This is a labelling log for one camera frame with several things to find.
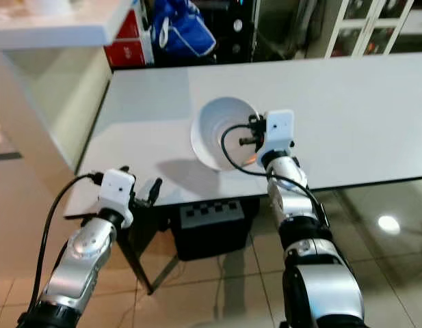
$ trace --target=white wall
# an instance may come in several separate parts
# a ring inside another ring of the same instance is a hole
[[[15,147],[0,129],[0,153],[14,151]],[[0,282],[29,278],[27,286],[31,287],[45,219],[54,197],[25,159],[0,161]],[[64,241],[79,227],[80,220],[63,219],[65,203],[66,196],[51,224],[44,277],[51,272]],[[117,246],[107,266],[128,267]]]
[[[7,55],[74,170],[111,76],[103,49],[30,49]]]

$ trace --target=white counter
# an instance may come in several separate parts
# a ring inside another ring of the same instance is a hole
[[[0,0],[0,49],[111,44],[131,3],[80,0],[70,14],[35,16],[13,0]]]
[[[265,179],[215,173],[190,147],[194,116],[222,96],[294,110],[312,189],[422,176],[422,54],[116,72],[79,173],[130,165],[142,197],[159,176],[158,205],[264,194]],[[68,212],[97,191],[79,184]]]

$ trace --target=table leg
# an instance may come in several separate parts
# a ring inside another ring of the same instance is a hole
[[[124,254],[125,258],[127,259],[127,262],[130,264],[130,267],[132,268],[133,272],[136,275],[136,278],[143,283],[145,288],[147,289],[147,294],[151,295],[154,292],[154,288],[149,282],[147,275],[145,274],[144,268],[141,265],[141,262],[139,261],[139,258],[137,258],[130,242],[129,242],[129,230],[121,230],[119,231],[117,242],[120,246],[120,249],[122,253]]]

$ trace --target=white cabinet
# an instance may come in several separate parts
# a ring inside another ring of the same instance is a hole
[[[327,1],[321,37],[310,45],[307,57],[390,53],[412,3],[413,0]]]

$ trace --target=white bowl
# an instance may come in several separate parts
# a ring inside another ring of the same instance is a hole
[[[237,98],[217,98],[198,113],[191,127],[191,145],[200,162],[217,171],[235,169],[223,154],[220,141],[223,132],[236,124],[247,124],[256,111]],[[254,145],[239,145],[239,138],[251,137],[248,128],[238,128],[226,136],[225,146],[236,164],[246,165],[254,155]]]

